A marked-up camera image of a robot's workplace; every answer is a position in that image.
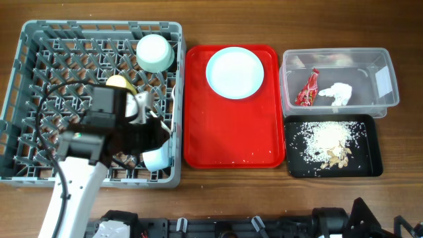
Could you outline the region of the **light blue small bowl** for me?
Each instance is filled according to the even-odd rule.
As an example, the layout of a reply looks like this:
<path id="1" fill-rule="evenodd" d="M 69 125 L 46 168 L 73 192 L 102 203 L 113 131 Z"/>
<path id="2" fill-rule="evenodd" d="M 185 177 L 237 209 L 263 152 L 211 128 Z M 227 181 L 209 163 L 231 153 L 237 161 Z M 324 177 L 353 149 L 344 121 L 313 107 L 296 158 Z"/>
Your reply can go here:
<path id="1" fill-rule="evenodd" d="M 166 169 L 171 165 L 169 144 L 170 140 L 167 140 L 159 149 L 154 149 L 142 153 L 143 162 L 148 171 L 154 172 L 161 169 Z"/>

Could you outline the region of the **white plastic spoon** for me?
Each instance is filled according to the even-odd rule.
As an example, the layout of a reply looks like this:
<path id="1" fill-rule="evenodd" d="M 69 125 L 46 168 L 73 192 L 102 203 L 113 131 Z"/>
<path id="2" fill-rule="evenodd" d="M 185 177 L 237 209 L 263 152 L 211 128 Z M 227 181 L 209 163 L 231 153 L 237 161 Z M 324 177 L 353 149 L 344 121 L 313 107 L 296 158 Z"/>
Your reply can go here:
<path id="1" fill-rule="evenodd" d="M 173 87 L 172 91 L 171 91 L 171 98 L 173 100 L 173 107 L 172 107 L 172 113 L 175 112 L 175 86 Z M 150 115 L 152 115 L 152 117 L 154 118 L 158 118 L 158 116 L 152 111 L 149 111 Z M 171 127 L 169 128 L 164 122 L 161 122 L 161 127 L 162 129 L 164 129 L 165 131 L 167 131 L 169 133 L 169 135 L 171 136 L 173 134 L 173 128 L 174 128 L 174 116 L 172 116 L 171 118 Z"/>

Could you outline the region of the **yellow plastic cup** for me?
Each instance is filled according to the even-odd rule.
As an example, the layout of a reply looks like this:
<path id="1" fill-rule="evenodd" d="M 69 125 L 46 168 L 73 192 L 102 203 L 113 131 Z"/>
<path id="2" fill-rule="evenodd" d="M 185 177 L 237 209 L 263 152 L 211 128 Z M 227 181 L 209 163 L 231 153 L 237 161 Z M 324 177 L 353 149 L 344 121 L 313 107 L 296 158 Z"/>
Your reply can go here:
<path id="1" fill-rule="evenodd" d="M 134 95 L 137 94 L 137 90 L 124 76 L 113 75 L 106 80 L 106 85 L 113 87 L 120 87 L 128 89 Z"/>

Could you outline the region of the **mint green bowl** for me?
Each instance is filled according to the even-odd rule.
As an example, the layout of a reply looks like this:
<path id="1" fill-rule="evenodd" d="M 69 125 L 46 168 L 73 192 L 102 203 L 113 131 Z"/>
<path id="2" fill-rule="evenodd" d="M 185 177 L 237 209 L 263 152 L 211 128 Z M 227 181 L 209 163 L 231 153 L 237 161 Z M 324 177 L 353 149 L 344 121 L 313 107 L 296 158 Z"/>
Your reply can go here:
<path id="1" fill-rule="evenodd" d="M 144 36 L 136 46 L 136 60 L 140 68 L 151 73 L 166 71 L 174 62 L 174 50 L 161 35 Z"/>

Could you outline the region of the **light blue plate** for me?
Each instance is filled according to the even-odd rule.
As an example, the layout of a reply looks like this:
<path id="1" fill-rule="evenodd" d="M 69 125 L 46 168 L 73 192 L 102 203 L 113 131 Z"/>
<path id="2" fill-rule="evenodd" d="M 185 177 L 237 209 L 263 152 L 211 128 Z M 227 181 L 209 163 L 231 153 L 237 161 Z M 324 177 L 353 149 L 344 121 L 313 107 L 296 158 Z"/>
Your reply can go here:
<path id="1" fill-rule="evenodd" d="M 206 80 L 219 96 L 239 100 L 255 94 L 264 81 L 264 66 L 258 56 L 242 47 L 216 52 L 206 66 Z"/>

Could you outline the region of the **red snack wrapper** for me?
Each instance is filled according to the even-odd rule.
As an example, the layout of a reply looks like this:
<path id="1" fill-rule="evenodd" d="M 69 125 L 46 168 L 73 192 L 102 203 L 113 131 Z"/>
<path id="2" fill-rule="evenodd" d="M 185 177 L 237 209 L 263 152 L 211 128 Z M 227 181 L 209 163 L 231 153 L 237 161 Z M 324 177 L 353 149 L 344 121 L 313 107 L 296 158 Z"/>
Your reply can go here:
<path id="1" fill-rule="evenodd" d="M 310 77 L 308 78 L 307 83 L 302 88 L 302 90 L 298 93 L 295 104 L 297 106 L 312 106 L 315 97 L 317 96 L 319 90 L 317 85 L 317 79 L 319 76 L 320 71 L 318 69 L 313 68 Z"/>

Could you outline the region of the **rice and food scraps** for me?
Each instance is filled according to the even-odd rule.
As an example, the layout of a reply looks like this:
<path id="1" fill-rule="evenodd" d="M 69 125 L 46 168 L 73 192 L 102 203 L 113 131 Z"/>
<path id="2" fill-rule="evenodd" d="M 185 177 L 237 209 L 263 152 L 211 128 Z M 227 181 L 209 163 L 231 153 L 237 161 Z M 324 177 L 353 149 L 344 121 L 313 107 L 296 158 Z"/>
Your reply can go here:
<path id="1" fill-rule="evenodd" d="M 343 169 L 354 158 L 353 150 L 360 148 L 359 140 L 366 137 L 363 122 L 298 122 L 288 147 L 317 170 Z"/>

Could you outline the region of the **white napkin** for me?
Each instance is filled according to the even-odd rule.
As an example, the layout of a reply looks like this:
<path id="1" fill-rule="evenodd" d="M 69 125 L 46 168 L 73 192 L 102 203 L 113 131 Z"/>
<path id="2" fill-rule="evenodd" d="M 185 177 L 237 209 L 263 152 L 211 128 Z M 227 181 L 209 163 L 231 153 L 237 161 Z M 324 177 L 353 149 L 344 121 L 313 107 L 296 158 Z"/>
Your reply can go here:
<path id="1" fill-rule="evenodd" d="M 345 83 L 334 83 L 331 87 L 320 90 L 318 95 L 333 97 L 332 106 L 346 106 L 352 96 L 352 87 Z"/>

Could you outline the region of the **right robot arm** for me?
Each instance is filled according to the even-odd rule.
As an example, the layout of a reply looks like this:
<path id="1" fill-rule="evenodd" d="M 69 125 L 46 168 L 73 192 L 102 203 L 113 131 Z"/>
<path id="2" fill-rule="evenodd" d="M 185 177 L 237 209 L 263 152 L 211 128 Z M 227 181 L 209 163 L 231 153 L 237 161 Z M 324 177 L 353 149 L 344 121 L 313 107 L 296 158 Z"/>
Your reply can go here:
<path id="1" fill-rule="evenodd" d="M 402 230 L 413 238 L 422 238 L 422 222 L 411 225 L 402 216 L 393 219 L 393 231 L 382 228 L 381 224 L 362 198 L 356 198 L 348 214 L 342 208 L 315 208 L 311 214 L 309 235 L 311 237 L 398 237 Z"/>

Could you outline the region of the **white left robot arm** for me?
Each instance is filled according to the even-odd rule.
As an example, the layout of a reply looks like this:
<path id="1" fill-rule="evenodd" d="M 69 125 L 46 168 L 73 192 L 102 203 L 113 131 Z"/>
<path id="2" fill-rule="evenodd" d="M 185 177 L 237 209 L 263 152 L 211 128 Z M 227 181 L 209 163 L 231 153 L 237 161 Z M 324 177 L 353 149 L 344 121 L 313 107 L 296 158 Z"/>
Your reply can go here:
<path id="1" fill-rule="evenodd" d="M 82 237 L 115 154 L 138 156 L 169 137 L 158 118 L 144 124 L 70 125 L 61 135 L 56 182 L 39 236 Z"/>

